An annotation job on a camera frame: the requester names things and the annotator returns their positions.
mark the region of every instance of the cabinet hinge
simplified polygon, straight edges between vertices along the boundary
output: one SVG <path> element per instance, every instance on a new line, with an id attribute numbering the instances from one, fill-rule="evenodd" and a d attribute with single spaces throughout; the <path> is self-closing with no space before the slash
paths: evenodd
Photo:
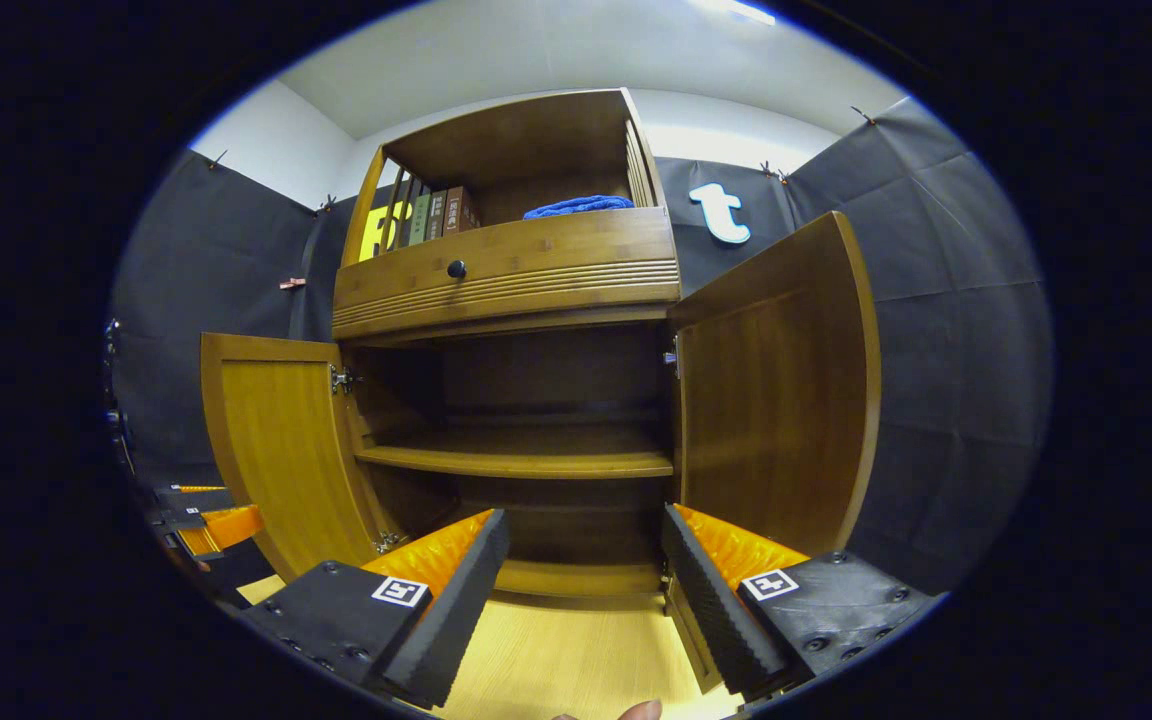
<path id="1" fill-rule="evenodd" d="M 328 370 L 332 372 L 332 395 L 335 395 L 338 387 L 344 387 L 346 395 L 348 395 L 353 387 L 353 372 L 349 372 L 349 367 L 343 367 L 343 372 L 338 372 L 335 365 L 328 365 Z"/>
<path id="2" fill-rule="evenodd" d="M 660 359 L 666 365 L 673 365 L 673 377 L 675 379 L 682 378 L 682 363 L 679 363 L 679 336 L 673 336 L 673 351 L 664 353 Z"/>
<path id="3" fill-rule="evenodd" d="M 387 533 L 381 530 L 379 541 L 371 543 L 371 547 L 376 548 L 376 553 L 378 553 L 378 555 L 384 555 L 384 553 L 389 552 L 394 548 L 394 546 L 397 546 L 397 544 L 402 543 L 404 539 L 407 538 L 401 538 L 397 537 L 396 533 Z"/>

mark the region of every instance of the wooden floor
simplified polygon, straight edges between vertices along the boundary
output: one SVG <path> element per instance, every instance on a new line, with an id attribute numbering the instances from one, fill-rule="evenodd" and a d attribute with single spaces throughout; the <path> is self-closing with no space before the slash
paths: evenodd
<path id="1" fill-rule="evenodd" d="M 282 583 L 242 588 L 253 602 Z M 723 685 L 700 695 L 662 597 L 571 601 L 497 592 L 486 602 L 447 705 L 447 720 L 614 720 L 660 698 L 664 720 L 735 714 Z"/>

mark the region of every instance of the yellow sign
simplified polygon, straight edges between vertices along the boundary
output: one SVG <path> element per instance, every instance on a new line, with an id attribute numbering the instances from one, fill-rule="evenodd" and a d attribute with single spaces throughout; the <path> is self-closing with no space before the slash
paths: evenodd
<path id="1" fill-rule="evenodd" d="M 367 213 L 367 222 L 364 225 L 365 229 L 362 232 L 362 243 L 358 245 L 358 262 L 371 260 L 377 255 L 380 255 L 380 237 L 381 229 L 385 227 L 385 213 L 389 210 L 388 205 L 384 205 L 380 209 L 376 209 Z M 396 200 L 394 202 L 394 217 L 389 219 L 389 242 L 385 245 L 385 252 L 394 249 L 394 241 L 397 241 L 397 222 L 399 219 L 410 219 L 412 213 L 412 206 L 407 204 L 407 202 Z"/>

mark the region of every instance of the white wall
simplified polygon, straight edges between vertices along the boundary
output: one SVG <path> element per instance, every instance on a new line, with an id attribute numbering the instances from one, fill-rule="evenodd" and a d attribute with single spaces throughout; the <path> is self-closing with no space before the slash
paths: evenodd
<path id="1" fill-rule="evenodd" d="M 328 120 L 282 82 L 257 88 L 229 108 L 189 147 L 220 161 L 308 209 L 317 209 L 334 191 L 340 167 L 355 147 L 348 132 Z"/>
<path id="2" fill-rule="evenodd" d="M 371 158 L 380 143 L 470 111 L 538 94 L 545 92 L 509 94 L 461 105 L 425 118 L 407 120 L 402 124 L 361 138 L 353 143 L 344 162 L 340 164 L 332 192 L 338 197 L 358 195 L 358 187 L 366 176 Z M 803 120 L 714 97 L 660 90 L 630 90 L 630 96 L 643 120 L 643 131 L 652 146 L 652 154 L 658 158 L 710 160 L 755 169 L 763 161 L 771 161 L 773 169 L 791 173 L 840 137 Z M 393 182 L 396 173 L 397 169 L 391 165 L 381 174 L 380 184 Z"/>

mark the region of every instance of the ceiling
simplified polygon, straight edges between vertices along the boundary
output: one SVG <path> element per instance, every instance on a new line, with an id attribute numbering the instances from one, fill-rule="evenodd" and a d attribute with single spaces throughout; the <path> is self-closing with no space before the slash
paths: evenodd
<path id="1" fill-rule="evenodd" d="M 905 96 L 841 50 L 712 0 L 438 0 L 358 29 L 280 81 L 356 141 L 508 94 L 645 88 L 774 111 L 846 135 Z"/>

